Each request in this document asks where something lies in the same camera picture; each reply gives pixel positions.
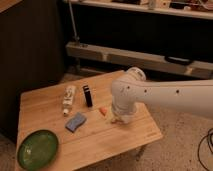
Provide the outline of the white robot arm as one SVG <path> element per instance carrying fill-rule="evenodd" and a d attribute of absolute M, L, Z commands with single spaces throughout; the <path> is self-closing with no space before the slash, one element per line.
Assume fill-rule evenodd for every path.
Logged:
<path fill-rule="evenodd" d="M 111 84 L 115 117 L 129 123 L 136 103 L 156 104 L 213 119 L 213 80 L 150 82 L 138 67 L 131 67 Z"/>

